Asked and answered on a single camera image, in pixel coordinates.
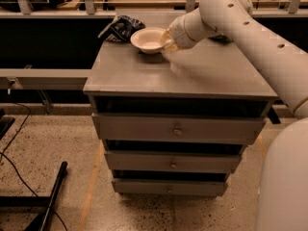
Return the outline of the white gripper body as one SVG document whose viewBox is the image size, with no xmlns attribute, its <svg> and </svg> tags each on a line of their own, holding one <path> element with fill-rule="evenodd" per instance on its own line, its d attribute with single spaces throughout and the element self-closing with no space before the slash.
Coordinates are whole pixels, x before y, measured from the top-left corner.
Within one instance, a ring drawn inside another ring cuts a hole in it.
<svg viewBox="0 0 308 231">
<path fill-rule="evenodd" d="M 189 37 L 186 31 L 186 18 L 185 14 L 178 16 L 169 25 L 171 37 L 174 43 L 181 49 L 190 49 L 196 45 L 196 42 Z"/>
</svg>

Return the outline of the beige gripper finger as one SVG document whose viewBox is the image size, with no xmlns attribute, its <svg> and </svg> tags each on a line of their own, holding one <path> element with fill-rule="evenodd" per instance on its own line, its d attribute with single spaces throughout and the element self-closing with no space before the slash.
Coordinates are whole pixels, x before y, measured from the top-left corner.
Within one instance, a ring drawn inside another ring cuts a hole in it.
<svg viewBox="0 0 308 231">
<path fill-rule="evenodd" d="M 161 36 L 161 41 L 166 41 L 168 39 L 171 39 L 171 33 L 170 30 L 164 30 Z"/>
<path fill-rule="evenodd" d="M 178 51 L 179 47 L 172 38 L 163 38 L 161 40 L 162 48 L 165 51 Z"/>
</svg>

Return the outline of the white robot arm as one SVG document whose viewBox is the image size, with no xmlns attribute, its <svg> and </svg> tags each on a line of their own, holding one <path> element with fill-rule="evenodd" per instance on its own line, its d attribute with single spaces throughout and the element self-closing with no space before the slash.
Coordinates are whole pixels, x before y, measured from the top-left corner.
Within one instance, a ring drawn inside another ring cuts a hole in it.
<svg viewBox="0 0 308 231">
<path fill-rule="evenodd" d="M 250 0 L 200 0 L 163 33 L 189 49 L 222 34 L 239 47 L 296 122 L 272 141 L 259 184 L 255 231 L 308 231 L 308 54 L 251 17 Z"/>
</svg>

